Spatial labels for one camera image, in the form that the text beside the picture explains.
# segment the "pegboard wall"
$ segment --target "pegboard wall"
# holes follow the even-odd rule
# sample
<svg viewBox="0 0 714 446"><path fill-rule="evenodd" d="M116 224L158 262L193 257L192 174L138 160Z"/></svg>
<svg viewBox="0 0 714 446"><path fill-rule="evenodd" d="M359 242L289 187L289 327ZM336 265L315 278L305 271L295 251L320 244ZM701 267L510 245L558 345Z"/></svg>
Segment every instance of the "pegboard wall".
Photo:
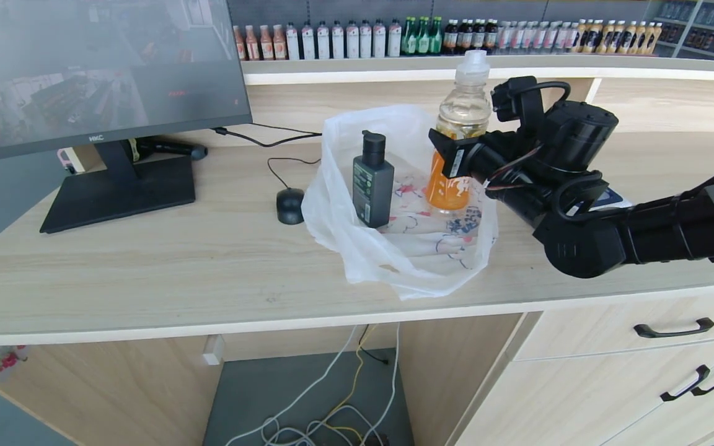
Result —
<svg viewBox="0 0 714 446"><path fill-rule="evenodd" d="M603 1L508 1L508 0L228 0L234 25L286 25L301 28L306 20L314 26L321 20L332 26L334 20L346 25L377 18L388 24L397 18L441 16L456 18L496 18L498 20L577 20L578 18L641 20L647 7L657 3L637 0Z"/></svg>

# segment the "plastic bag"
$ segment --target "plastic bag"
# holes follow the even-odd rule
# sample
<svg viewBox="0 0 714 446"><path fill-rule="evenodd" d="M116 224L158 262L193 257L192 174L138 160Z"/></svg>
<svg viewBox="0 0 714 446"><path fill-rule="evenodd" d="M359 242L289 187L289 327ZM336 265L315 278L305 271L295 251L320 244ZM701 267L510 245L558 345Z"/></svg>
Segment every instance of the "plastic bag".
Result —
<svg viewBox="0 0 714 446"><path fill-rule="evenodd" d="M349 283L389 283L401 299L445 296L488 264L498 237L495 203L475 180L470 204L450 217L429 212L424 188L434 147L434 118L414 105L343 113L327 119L321 165L302 201L308 231L340 252ZM363 130L387 137L395 167L390 223L379 229L357 218L351 201L352 161L363 153Z"/></svg>

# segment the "black mouse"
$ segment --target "black mouse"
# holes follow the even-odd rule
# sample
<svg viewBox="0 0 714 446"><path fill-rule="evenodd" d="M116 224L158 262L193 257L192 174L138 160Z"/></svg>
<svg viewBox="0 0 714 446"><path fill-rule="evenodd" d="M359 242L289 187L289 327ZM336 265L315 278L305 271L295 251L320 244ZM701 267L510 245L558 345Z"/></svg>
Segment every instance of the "black mouse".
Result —
<svg viewBox="0 0 714 446"><path fill-rule="evenodd" d="M286 225L298 225L305 221L302 216L302 199L305 191L302 189L283 189L277 192L277 219Z"/></svg>

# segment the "yellow cable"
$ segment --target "yellow cable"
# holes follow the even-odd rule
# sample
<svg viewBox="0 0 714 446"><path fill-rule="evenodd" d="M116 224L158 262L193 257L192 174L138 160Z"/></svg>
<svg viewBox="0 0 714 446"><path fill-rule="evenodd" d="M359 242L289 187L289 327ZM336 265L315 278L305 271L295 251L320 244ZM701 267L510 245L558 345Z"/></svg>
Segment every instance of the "yellow cable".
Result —
<svg viewBox="0 0 714 446"><path fill-rule="evenodd" d="M351 383L351 392L349 392L349 395L346 395L346 398L344 398L343 401L341 401L339 404L337 404L337 406L335 406L335 409L332 409L329 411L329 414L327 415L327 417L329 417L330 415L332 415L332 413L336 412L338 409L343 407L343 405L346 404L347 401L349 401L349 398L351 398L351 396L355 394L355 389L357 388L357 378L359 377L360 370L363 369L363 364L365 364L365 362L363 362L362 356L359 355L359 351L361 348L363 348L363 344L365 344L365 342L368 342L368 338L371 337L371 333L374 332L374 328L376 328L376 325L369 328L368 332L365 333L365 337L363 337L363 340L360 341L359 344L357 344L357 350L355 350L355 355L357 355L357 360L359 361L359 366L357 366L357 372L355 372L355 379ZM324 424L324 426L327 426L329 429L339 429L339 430L343 429L343 430L352 431L357 435L359 442L361 444L363 443L363 436L360 435L359 432L357 432L356 430L354 430L350 427L346 427L346 426L332 427L332 426L329 426L329 424Z"/></svg>

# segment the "monitor base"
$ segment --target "monitor base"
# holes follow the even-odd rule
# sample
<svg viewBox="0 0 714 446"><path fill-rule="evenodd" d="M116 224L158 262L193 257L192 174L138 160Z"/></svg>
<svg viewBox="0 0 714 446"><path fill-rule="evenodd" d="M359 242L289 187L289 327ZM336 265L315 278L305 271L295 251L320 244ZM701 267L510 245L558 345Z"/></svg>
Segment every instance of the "monitor base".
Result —
<svg viewBox="0 0 714 446"><path fill-rule="evenodd" d="M195 201L189 156L132 165L122 143L128 142L96 144L107 170L65 178L41 232L53 234Z"/></svg>

